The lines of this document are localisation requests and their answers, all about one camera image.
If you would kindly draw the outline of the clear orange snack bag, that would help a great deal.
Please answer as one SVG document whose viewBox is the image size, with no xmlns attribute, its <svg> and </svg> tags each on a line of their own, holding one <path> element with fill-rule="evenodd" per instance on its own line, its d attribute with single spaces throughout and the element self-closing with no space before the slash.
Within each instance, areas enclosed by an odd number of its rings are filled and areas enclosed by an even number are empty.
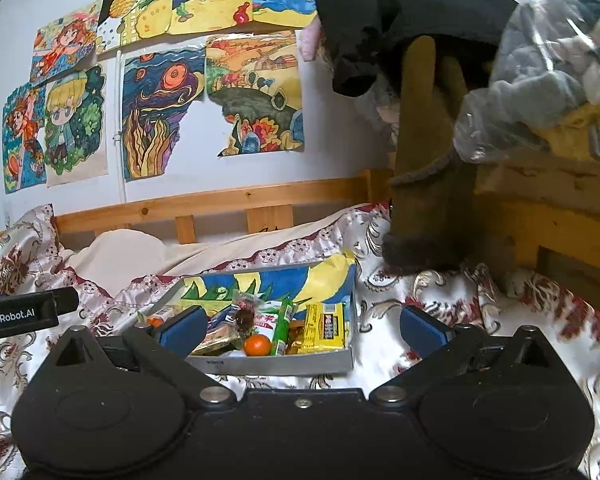
<svg viewBox="0 0 600 480">
<path fill-rule="evenodd" d="M 166 306 L 158 309 L 154 313 L 143 314 L 137 312 L 135 325 L 139 328 L 159 327 L 160 325 L 170 321 L 178 315 L 178 310 L 174 307 Z"/>
</svg>

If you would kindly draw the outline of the rice cracker pack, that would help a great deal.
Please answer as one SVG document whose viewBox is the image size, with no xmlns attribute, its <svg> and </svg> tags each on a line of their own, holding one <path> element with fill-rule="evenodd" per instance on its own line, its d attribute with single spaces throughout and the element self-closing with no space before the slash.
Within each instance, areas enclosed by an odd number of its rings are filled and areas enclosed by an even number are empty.
<svg viewBox="0 0 600 480">
<path fill-rule="evenodd" d="M 221 322 L 210 327 L 206 336 L 190 354 L 192 356 L 210 356 L 213 352 L 225 348 L 235 348 L 242 342 L 240 331 L 234 323 Z"/>
</svg>

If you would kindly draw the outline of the dark date snack packet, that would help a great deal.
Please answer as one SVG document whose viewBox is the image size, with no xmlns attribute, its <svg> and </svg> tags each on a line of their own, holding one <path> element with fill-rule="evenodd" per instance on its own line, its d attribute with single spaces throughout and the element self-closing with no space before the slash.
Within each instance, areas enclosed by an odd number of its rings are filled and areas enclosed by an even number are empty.
<svg viewBox="0 0 600 480">
<path fill-rule="evenodd" d="M 262 306 L 263 301 L 249 292 L 233 292 L 232 305 L 236 308 L 235 323 L 238 334 L 242 340 L 252 335 L 254 318 Z"/>
</svg>

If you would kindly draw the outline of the small orange tangerine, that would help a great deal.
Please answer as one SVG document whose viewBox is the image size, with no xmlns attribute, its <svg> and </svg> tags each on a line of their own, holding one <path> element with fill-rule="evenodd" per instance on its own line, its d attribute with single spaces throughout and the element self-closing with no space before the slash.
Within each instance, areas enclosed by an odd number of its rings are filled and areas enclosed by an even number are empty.
<svg viewBox="0 0 600 480">
<path fill-rule="evenodd" d="M 242 345 L 246 356 L 268 356 L 272 350 L 272 341 L 262 334 L 249 336 Z"/>
</svg>

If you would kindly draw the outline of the white green seaweed snack bag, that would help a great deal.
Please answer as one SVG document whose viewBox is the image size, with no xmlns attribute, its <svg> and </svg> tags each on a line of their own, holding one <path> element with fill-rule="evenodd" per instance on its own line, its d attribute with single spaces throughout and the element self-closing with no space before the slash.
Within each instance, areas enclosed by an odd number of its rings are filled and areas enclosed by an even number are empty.
<svg viewBox="0 0 600 480">
<path fill-rule="evenodd" d="M 251 335 L 262 335 L 273 341 L 282 304 L 279 301 L 269 301 L 254 309 Z"/>
</svg>

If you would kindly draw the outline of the green candy stick pack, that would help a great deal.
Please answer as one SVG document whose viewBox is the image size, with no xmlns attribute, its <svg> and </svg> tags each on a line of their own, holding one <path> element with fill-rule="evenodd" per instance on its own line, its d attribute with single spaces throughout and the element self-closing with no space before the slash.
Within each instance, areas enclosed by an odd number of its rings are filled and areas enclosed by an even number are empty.
<svg viewBox="0 0 600 480">
<path fill-rule="evenodd" d="M 284 299 L 282 301 L 282 306 L 279 310 L 278 323 L 272 341 L 271 356 L 283 356 L 286 353 L 289 324 L 294 318 L 294 310 L 296 310 L 296 306 L 291 300 Z"/>
</svg>

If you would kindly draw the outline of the yellow snack bar wrapper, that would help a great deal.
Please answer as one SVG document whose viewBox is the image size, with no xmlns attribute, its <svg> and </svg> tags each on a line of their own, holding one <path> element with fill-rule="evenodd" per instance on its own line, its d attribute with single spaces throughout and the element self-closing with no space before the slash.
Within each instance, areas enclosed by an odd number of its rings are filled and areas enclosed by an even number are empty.
<svg viewBox="0 0 600 480">
<path fill-rule="evenodd" d="M 342 350 L 346 346 L 344 304 L 309 304 L 300 344 L 299 354 Z"/>
</svg>

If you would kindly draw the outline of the blue stick snack pack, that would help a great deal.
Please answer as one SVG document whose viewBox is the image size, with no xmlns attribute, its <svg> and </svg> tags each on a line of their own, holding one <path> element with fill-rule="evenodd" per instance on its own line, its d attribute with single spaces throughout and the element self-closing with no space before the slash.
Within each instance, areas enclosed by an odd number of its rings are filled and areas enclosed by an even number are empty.
<svg viewBox="0 0 600 480">
<path fill-rule="evenodd" d="M 229 304 L 227 307 L 219 310 L 219 312 L 216 312 L 211 318 L 209 318 L 208 332 L 219 330 L 225 326 L 234 326 L 236 321 L 236 313 L 238 311 L 238 307 L 234 306 L 234 304 Z"/>
</svg>

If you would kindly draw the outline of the gold foil snack packet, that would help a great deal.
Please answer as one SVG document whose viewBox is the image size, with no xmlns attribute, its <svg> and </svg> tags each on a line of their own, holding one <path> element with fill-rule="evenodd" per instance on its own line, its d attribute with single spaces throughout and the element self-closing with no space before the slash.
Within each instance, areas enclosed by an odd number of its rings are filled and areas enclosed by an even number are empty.
<svg viewBox="0 0 600 480">
<path fill-rule="evenodd" d="M 304 326 L 306 322 L 303 320 L 293 320 L 289 324 L 287 335 L 286 355 L 298 354 L 303 344 Z"/>
</svg>

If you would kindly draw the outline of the grey tray with drawing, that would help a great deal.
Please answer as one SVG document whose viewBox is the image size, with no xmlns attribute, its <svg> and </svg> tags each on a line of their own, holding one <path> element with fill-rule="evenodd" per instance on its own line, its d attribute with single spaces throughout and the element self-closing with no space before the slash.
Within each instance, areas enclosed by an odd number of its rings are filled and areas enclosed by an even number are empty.
<svg viewBox="0 0 600 480">
<path fill-rule="evenodd" d="M 355 258 L 180 278 L 140 323 L 213 375 L 312 376 L 352 370 Z"/>
</svg>

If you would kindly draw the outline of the red-haired girl drawing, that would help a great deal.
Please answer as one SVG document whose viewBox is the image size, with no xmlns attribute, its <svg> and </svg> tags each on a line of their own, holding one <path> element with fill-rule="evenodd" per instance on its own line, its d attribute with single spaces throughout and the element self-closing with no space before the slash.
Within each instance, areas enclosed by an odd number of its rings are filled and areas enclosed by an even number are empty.
<svg viewBox="0 0 600 480">
<path fill-rule="evenodd" d="M 44 126 L 45 90 L 24 84 L 3 106 L 2 153 L 6 194 L 46 182 L 44 151 L 38 134 Z"/>
</svg>

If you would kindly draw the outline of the countryside landscape drawing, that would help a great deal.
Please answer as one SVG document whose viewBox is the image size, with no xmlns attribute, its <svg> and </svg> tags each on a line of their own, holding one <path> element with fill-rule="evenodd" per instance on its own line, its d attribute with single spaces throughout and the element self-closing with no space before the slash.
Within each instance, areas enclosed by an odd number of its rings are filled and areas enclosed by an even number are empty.
<svg viewBox="0 0 600 480">
<path fill-rule="evenodd" d="M 304 148 L 294 32 L 211 37 L 206 43 L 206 85 L 208 98 L 230 124 L 221 157 Z"/>
</svg>

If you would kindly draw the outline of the orange-haired girl top drawing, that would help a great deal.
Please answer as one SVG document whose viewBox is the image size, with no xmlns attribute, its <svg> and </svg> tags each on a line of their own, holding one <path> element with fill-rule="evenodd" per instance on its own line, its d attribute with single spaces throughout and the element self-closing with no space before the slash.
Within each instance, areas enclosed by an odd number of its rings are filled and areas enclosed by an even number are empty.
<svg viewBox="0 0 600 480">
<path fill-rule="evenodd" d="M 95 47 L 102 0 L 81 6 L 38 30 L 35 37 L 30 84 L 38 86 L 71 70 Z"/>
</svg>

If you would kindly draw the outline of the black hanging garment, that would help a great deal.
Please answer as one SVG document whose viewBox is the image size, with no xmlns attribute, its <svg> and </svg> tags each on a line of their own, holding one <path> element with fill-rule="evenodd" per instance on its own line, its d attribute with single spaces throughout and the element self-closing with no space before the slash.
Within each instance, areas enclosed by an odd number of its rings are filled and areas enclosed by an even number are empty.
<svg viewBox="0 0 600 480">
<path fill-rule="evenodd" d="M 384 76 L 401 90 L 403 57 L 420 36 L 460 63 L 470 90 L 489 83 L 514 0 L 315 0 L 332 61 L 332 88 L 357 98 Z"/>
</svg>

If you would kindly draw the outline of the white wall pipe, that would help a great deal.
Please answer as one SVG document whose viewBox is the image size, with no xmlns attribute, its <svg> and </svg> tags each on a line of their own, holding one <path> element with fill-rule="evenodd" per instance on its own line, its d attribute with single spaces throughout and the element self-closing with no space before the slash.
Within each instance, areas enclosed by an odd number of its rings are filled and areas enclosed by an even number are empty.
<svg viewBox="0 0 600 480">
<path fill-rule="evenodd" d="M 123 169 L 123 153 L 122 153 L 122 86 L 124 75 L 124 55 L 121 50 L 116 53 L 116 79 L 114 80 L 114 97 L 116 100 L 116 110 L 114 111 L 114 148 L 117 153 L 117 178 L 118 178 L 118 193 L 120 204 L 126 203 L 126 188 Z"/>
</svg>

